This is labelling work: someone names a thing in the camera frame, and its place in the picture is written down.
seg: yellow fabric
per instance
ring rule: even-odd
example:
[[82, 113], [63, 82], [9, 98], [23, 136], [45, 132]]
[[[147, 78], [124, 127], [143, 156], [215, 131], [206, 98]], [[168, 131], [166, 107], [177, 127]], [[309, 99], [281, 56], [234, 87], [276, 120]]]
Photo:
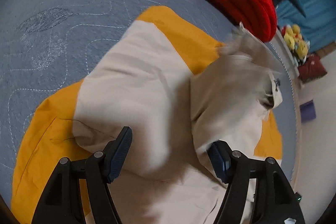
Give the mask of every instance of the yellow fabric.
[[[11, 210], [21, 224], [31, 223], [36, 205], [59, 159], [87, 158], [72, 136], [72, 118], [81, 82], [45, 99], [31, 120], [17, 154]], [[85, 181], [80, 181], [85, 214], [90, 212]]]
[[262, 122], [262, 133], [254, 149], [254, 155], [282, 159], [282, 136], [272, 111], [268, 115], [268, 120]]
[[[223, 44], [183, 20], [170, 8], [148, 8], [137, 20], [152, 22], [164, 33], [193, 74], [201, 73], [218, 58], [216, 47]], [[62, 157], [87, 158], [72, 135], [72, 119], [81, 82], [59, 90], [36, 109], [23, 137], [13, 174], [11, 210], [22, 224], [31, 223], [33, 214], [54, 167]], [[272, 112], [263, 122], [256, 156], [282, 158], [282, 140]], [[85, 215], [89, 212], [86, 184], [81, 181]]]
[[223, 46], [223, 43], [185, 21], [166, 6], [150, 7], [137, 20], [155, 24], [195, 75], [218, 58], [216, 47]]

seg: metal screw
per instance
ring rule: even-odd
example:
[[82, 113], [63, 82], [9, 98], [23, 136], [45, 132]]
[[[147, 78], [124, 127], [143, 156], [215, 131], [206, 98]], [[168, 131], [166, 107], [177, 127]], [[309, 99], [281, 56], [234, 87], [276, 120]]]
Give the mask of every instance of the metal screw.
[[94, 155], [95, 158], [100, 158], [101, 156], [104, 155], [104, 153], [101, 152], [101, 151], [97, 151], [97, 152], [95, 152], [93, 155]]
[[241, 154], [241, 152], [235, 150], [235, 151], [232, 152], [232, 155], [233, 155], [235, 158], [239, 158], [242, 154]]
[[60, 164], [66, 164], [68, 162], [68, 159], [67, 158], [61, 158], [60, 160], [59, 160], [59, 163]]
[[268, 158], [267, 158], [267, 161], [268, 161], [268, 163], [270, 163], [270, 164], [275, 164], [275, 159], [272, 158], [272, 157], [268, 157]]

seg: gray bed sheet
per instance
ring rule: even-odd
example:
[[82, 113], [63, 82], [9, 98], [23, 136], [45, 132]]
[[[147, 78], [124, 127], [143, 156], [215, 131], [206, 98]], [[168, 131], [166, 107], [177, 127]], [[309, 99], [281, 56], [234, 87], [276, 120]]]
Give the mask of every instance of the gray bed sheet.
[[[205, 0], [0, 0], [0, 194], [7, 204], [19, 146], [36, 107], [84, 78], [147, 7], [166, 5], [219, 41], [233, 28]], [[295, 117], [290, 83], [276, 111], [291, 177]]]

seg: beige fabric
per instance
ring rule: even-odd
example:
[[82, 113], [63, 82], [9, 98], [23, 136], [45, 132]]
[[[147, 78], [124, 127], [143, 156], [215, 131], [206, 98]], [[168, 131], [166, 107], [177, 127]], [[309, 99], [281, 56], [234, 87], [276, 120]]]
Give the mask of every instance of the beige fabric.
[[[233, 147], [252, 156], [260, 139], [265, 108], [254, 97], [256, 103], [244, 110], [245, 103], [239, 104], [231, 97], [245, 96], [244, 91], [248, 94], [244, 101], [251, 102], [256, 91], [263, 91], [264, 95], [265, 91], [271, 93], [272, 87], [268, 85], [271, 74], [260, 73], [263, 72], [260, 69], [255, 70], [257, 78], [244, 89], [228, 85], [227, 75], [235, 72], [237, 76], [251, 78], [247, 73], [252, 71], [250, 59], [239, 56], [223, 55], [200, 76], [193, 78], [170, 41], [154, 24], [135, 21], [121, 41], [84, 79], [73, 122], [77, 143], [95, 152], [115, 139], [123, 126], [133, 130], [133, 142], [123, 170], [109, 185], [124, 224], [213, 223], [226, 190], [200, 164], [201, 161], [211, 171], [204, 162], [202, 151], [209, 141], [224, 137], [219, 134], [220, 126], [223, 127], [221, 132], [228, 128], [220, 122], [223, 115], [226, 121], [230, 116], [236, 119], [229, 125], [236, 134], [226, 133], [228, 139], [223, 139], [230, 143], [230, 138], [239, 137], [237, 141], [241, 144], [233, 143]], [[231, 84], [236, 82], [242, 86], [243, 79], [231, 77]], [[216, 96], [223, 107], [215, 103]], [[224, 109], [230, 103], [226, 99], [236, 104], [231, 113], [228, 108]], [[209, 109], [196, 119], [202, 106]], [[213, 125], [206, 121], [210, 113], [214, 115], [208, 117]], [[213, 132], [202, 135], [203, 129]], [[251, 199], [246, 203], [243, 220], [248, 219], [250, 212]], [[87, 223], [93, 223], [92, 215], [87, 216]]]
[[123, 171], [109, 186], [124, 224], [212, 224], [216, 217], [225, 189], [194, 151], [191, 75], [154, 24], [135, 21], [82, 83], [73, 122], [81, 147], [94, 152], [123, 126], [133, 131]]
[[[214, 177], [206, 153], [217, 140], [252, 158], [262, 131], [262, 120], [282, 102], [272, 70], [278, 60], [241, 25], [233, 42], [201, 74], [191, 78], [191, 120], [194, 146], [200, 163]], [[253, 201], [251, 181], [248, 200]]]

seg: yellow plush toy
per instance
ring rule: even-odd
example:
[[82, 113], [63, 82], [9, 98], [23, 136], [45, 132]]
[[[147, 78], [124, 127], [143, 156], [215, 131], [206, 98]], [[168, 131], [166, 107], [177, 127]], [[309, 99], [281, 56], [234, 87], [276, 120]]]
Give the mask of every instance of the yellow plush toy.
[[287, 47], [288, 47], [291, 51], [293, 51], [294, 48], [295, 48], [295, 40], [294, 40], [294, 38], [293, 38], [290, 34], [288, 34], [288, 33], [286, 32], [285, 35], [284, 35], [284, 37], [283, 37], [283, 39], [284, 39], [284, 41], [286, 42]]
[[300, 31], [300, 27], [297, 24], [293, 24], [292, 26], [287, 25], [283, 27], [281, 31], [287, 47], [293, 53], [293, 58], [297, 66], [305, 63], [310, 47], [310, 42], [303, 40]]
[[293, 30], [293, 33], [296, 34], [296, 35], [299, 35], [300, 34], [300, 27], [299, 25], [297, 24], [293, 24], [292, 25], [292, 30]]
[[298, 40], [295, 52], [300, 60], [304, 60], [308, 53], [308, 45], [304, 40]]

